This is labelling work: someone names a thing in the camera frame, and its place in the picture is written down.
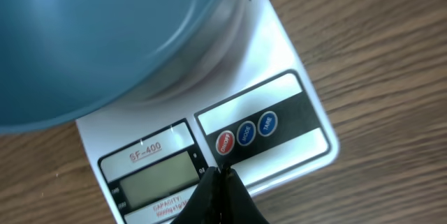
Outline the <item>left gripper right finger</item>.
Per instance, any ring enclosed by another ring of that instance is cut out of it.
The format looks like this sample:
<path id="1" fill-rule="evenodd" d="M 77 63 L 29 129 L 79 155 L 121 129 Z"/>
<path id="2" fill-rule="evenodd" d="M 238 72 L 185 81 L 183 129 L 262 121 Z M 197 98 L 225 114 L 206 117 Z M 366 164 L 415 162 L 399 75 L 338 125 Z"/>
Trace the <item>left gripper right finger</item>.
<path id="1" fill-rule="evenodd" d="M 269 224 L 254 204 L 237 172 L 224 166 L 220 178 L 221 223 Z"/>

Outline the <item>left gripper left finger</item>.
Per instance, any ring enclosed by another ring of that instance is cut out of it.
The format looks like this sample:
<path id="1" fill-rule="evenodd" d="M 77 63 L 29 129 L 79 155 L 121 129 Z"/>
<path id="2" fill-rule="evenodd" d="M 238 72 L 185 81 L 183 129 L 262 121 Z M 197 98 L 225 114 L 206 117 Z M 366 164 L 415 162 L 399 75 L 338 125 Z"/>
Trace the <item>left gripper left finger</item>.
<path id="1" fill-rule="evenodd" d="M 220 224 L 220 171 L 207 168 L 195 191 L 172 224 Z"/>

